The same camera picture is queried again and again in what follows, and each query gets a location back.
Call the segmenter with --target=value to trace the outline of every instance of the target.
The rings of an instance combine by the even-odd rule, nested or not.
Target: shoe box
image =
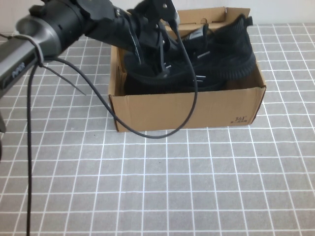
[[[248,17],[250,9],[217,7],[183,10],[179,31],[182,36],[208,23],[215,30],[232,23],[240,14]],[[186,119],[193,93],[125,95],[124,51],[111,48],[109,101],[115,114],[137,131],[171,130]],[[230,81],[225,90],[200,92],[196,109],[185,128],[223,127],[252,124],[266,91],[264,78],[257,65],[252,74]],[[115,121],[117,131],[127,130]]]

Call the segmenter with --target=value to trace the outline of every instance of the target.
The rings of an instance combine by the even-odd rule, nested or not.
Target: white wall
[[[112,0],[123,9],[134,7],[140,0]],[[315,22],[315,0],[173,0],[178,9],[205,7],[251,8],[254,23]],[[0,32],[13,31],[18,19],[40,0],[0,0]]]

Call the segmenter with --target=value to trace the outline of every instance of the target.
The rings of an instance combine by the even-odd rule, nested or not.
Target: gray tiled floor
[[[251,126],[182,130],[159,141],[119,134],[72,70],[52,65],[88,96],[39,70],[34,235],[314,236],[315,24],[255,26],[249,33],[268,85]],[[63,58],[105,95],[109,53],[107,45],[82,39]],[[2,236],[25,231],[26,82],[0,101],[8,126]]]

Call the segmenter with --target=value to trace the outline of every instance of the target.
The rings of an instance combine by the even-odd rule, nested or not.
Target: open cardboard box
[[[179,11],[181,35],[187,35],[204,23],[215,30],[233,22],[245,8],[208,8]],[[175,129],[186,119],[193,93],[125,95],[124,51],[112,47],[109,101],[115,114],[137,131]],[[221,127],[251,124],[260,108],[266,84],[258,65],[253,73],[239,81],[231,81],[225,90],[200,92],[196,109],[185,128]],[[127,131],[115,122],[119,132]]]

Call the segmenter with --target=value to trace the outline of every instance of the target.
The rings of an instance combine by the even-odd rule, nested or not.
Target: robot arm
[[[44,2],[17,23],[20,35],[0,45],[0,99],[33,65],[58,57],[82,35],[133,52],[139,63],[152,60],[152,53],[177,48],[160,22],[178,20],[172,0],[144,0],[129,13],[109,0]],[[162,57],[157,64],[163,72]],[[5,132],[1,115],[0,132]]]

